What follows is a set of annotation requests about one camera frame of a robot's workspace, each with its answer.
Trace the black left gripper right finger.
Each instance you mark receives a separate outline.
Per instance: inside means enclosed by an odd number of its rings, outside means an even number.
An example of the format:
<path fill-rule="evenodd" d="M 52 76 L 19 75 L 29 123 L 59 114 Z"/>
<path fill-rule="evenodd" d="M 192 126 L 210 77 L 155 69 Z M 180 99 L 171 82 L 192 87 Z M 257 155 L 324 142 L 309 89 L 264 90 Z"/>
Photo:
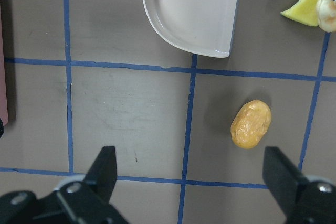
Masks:
<path fill-rule="evenodd" d="M 265 147 L 262 171 L 263 180 L 276 203 L 285 216 L 290 216 L 309 180 L 275 146 Z"/>

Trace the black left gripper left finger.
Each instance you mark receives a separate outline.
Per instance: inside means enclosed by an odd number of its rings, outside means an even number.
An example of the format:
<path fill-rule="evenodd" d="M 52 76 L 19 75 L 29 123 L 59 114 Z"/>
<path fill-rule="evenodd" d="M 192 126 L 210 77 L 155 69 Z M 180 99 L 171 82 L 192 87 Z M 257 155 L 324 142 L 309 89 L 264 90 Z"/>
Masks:
<path fill-rule="evenodd" d="M 109 203 L 117 182 L 117 158 L 114 146 L 104 146 L 86 173 L 83 182 L 103 202 Z"/>

